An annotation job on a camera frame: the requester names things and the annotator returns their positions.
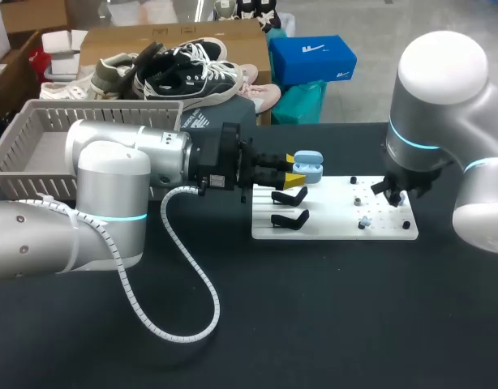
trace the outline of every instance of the blue shoe box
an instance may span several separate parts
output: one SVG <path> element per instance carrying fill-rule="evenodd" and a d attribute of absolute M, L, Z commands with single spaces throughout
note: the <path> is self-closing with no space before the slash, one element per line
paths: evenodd
<path fill-rule="evenodd" d="M 357 57 L 340 36 L 275 38 L 269 50 L 282 85 L 351 79 Z"/>

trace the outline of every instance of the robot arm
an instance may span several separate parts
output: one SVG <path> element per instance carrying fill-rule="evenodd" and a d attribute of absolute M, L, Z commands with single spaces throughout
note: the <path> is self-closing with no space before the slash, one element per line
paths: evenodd
<path fill-rule="evenodd" d="M 192 141 L 186 132 L 78 121 L 67 135 L 66 163 L 78 178 L 75 212 L 99 220 L 125 267 L 143 254 L 151 190 L 191 183 L 203 195 L 207 188 L 244 191 L 257 183 L 283 190 L 305 182 L 305 176 L 289 173 L 292 162 L 285 155 L 258 154 L 233 125 Z M 259 173 L 259 166 L 270 169 Z M 75 229 L 67 215 L 33 203 L 0 201 L 0 279 L 117 269 L 95 229 L 85 223 Z"/>
<path fill-rule="evenodd" d="M 375 193 L 397 206 L 401 190 L 423 194 L 454 161 L 464 177 L 453 226 L 498 253 L 498 87 L 482 48 L 455 32 L 415 40 L 402 55 L 390 115 L 389 173 Z"/>

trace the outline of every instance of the black sneaker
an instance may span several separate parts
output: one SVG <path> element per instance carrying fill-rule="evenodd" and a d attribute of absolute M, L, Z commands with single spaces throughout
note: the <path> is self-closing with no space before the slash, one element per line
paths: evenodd
<path fill-rule="evenodd" d="M 227 48 L 217 38 L 201 38 L 183 43 L 173 49 L 159 53 L 147 65 L 140 67 L 135 74 L 132 90 L 144 99 L 144 82 L 155 75 L 161 75 L 175 68 L 179 63 L 190 61 L 190 55 L 204 61 L 225 61 Z"/>
<path fill-rule="evenodd" d="M 256 17 L 257 0 L 236 0 L 237 15 L 240 19 L 254 19 Z"/>
<path fill-rule="evenodd" d="M 266 33 L 271 28 L 281 28 L 281 20 L 276 12 L 276 0 L 256 0 L 256 16 Z"/>
<path fill-rule="evenodd" d="M 162 75 L 147 79 L 147 100 L 182 100 L 184 109 L 217 105 L 233 97 L 242 87 L 243 74 L 229 62 L 184 62 Z"/>

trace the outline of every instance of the cable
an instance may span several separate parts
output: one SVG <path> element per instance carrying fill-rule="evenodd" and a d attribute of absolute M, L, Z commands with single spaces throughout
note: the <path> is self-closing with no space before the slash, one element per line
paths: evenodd
<path fill-rule="evenodd" d="M 179 341 L 178 343 L 192 343 L 192 342 L 196 342 L 197 340 L 201 340 L 201 339 L 205 338 L 211 332 L 213 332 L 213 330 L 215 329 L 215 327 L 218 324 L 218 320 L 220 319 L 220 301 L 218 300 L 217 291 L 213 287 L 213 284 L 211 283 L 209 278 L 206 276 L 206 274 L 202 271 L 202 269 L 197 264 L 197 262 L 195 262 L 193 257 L 191 257 L 190 253 L 186 250 L 186 247 L 184 247 L 184 245 L 182 244 L 180 239 L 177 237 L 177 235 L 174 232 L 174 229 L 171 228 L 170 222 L 168 221 L 168 216 L 166 214 L 166 207 L 168 205 L 168 202 L 171 200 L 172 197 L 174 197 L 175 195 L 178 195 L 180 193 L 189 193 L 192 195 L 197 195 L 197 194 L 199 194 L 199 189 L 192 187 L 192 186 L 180 186 L 179 188 L 172 189 L 170 192 L 168 192 L 168 194 L 162 199 L 162 202 L 161 202 L 162 223 L 165 226 L 166 231 L 168 232 L 170 237 L 174 240 L 178 249 L 181 250 L 182 254 L 186 257 L 187 261 L 190 263 L 190 265 L 193 266 L 193 268 L 199 274 L 202 281 L 208 287 L 209 292 L 211 293 L 211 298 L 213 299 L 213 305 L 214 305 L 213 319 L 212 319 L 211 323 L 200 334 L 197 334 L 195 336 L 186 336 L 186 337 L 178 336 L 178 338 L 183 340 L 183 341 Z"/>
<path fill-rule="evenodd" d="M 116 266 L 118 267 L 119 278 L 121 279 L 121 284 L 123 286 L 125 294 L 127 295 L 128 301 L 130 302 L 133 310 L 135 311 L 135 314 L 137 314 L 137 317 L 144 324 L 144 326 L 147 329 L 149 329 L 150 332 L 153 333 L 154 335 L 159 336 L 164 340 L 168 340 L 169 342 L 194 343 L 208 336 L 211 332 L 213 332 L 213 330 L 217 326 L 218 320 L 220 318 L 220 302 L 218 300 L 217 291 L 213 287 L 213 284 L 211 283 L 209 278 L 205 275 L 205 273 L 202 271 L 202 269 L 199 267 L 197 262 L 193 259 L 193 257 L 191 257 L 190 253 L 186 250 L 186 247 L 184 247 L 184 245 L 178 239 L 174 230 L 170 226 L 170 222 L 168 221 L 168 216 L 166 215 L 166 206 L 168 205 L 168 202 L 171 200 L 172 197 L 180 193 L 189 193 L 197 195 L 199 193 L 199 190 L 191 186 L 181 186 L 179 188 L 171 190 L 164 197 L 161 203 L 162 222 L 170 237 L 174 240 L 175 244 L 177 244 L 177 247 L 181 250 L 181 252 L 184 254 L 190 265 L 193 266 L 193 268 L 199 274 L 200 278 L 204 281 L 204 283 L 208 287 L 209 292 L 211 293 L 211 297 L 213 298 L 213 304 L 214 304 L 214 313 L 211 323 L 202 332 L 193 336 L 171 335 L 167 332 L 162 331 L 160 328 L 158 328 L 155 324 L 152 323 L 152 321 L 148 318 L 148 316 L 143 312 L 139 303 L 137 302 L 137 299 L 135 298 L 134 292 L 132 291 L 132 288 L 130 286 L 130 282 L 128 281 L 127 271 L 122 263 L 122 258 L 121 255 L 119 254 L 117 246 L 114 243 L 114 239 L 109 235 L 109 233 L 107 233 L 107 231 L 101 225 L 101 222 L 99 220 L 95 220 L 90 215 L 78 212 L 76 210 L 74 210 L 74 213 L 78 220 L 84 222 L 85 224 L 88 224 L 90 227 L 95 229 L 101 235 L 101 237 L 109 247 L 110 253 L 113 256 L 114 261 L 116 262 Z M 67 206 L 66 204 L 63 203 L 51 203 L 45 200 L 19 200 L 19 202 L 32 205 L 34 207 L 49 209 L 51 211 L 62 213 L 64 215 L 68 215 Z"/>
<path fill-rule="evenodd" d="M 74 264 L 76 263 L 76 259 L 78 258 L 78 253 L 79 253 L 79 234 L 78 234 L 79 227 L 78 227 L 78 218 L 76 217 L 76 211 L 71 207 L 69 207 L 67 204 L 55 200 L 53 196 L 49 196 L 43 193 L 36 193 L 36 194 L 42 197 L 42 199 L 47 203 L 55 203 L 58 204 L 63 209 L 65 209 L 66 214 L 69 216 L 69 220 L 71 221 L 71 226 L 74 229 L 74 233 L 72 235 L 71 257 L 69 258 L 69 261 L 67 262 L 65 268 L 62 271 L 60 271 L 58 274 L 67 273 L 68 271 L 71 271 L 72 268 L 74 267 Z"/>

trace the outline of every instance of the floor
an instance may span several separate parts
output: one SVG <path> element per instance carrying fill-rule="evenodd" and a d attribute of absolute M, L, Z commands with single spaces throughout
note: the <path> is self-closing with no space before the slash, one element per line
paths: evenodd
<path fill-rule="evenodd" d="M 71 0 L 70 6 L 81 15 L 79 23 L 90 27 L 100 23 L 100 2 Z M 194 21 L 203 4 L 206 20 L 213 3 L 174 0 L 174 9 L 179 21 Z M 277 9 L 296 16 L 296 36 L 338 34 L 357 54 L 354 78 L 329 84 L 323 122 L 386 121 L 404 48 L 435 30 L 463 32 L 480 43 L 498 84 L 498 4 L 492 0 L 278 0 Z"/>

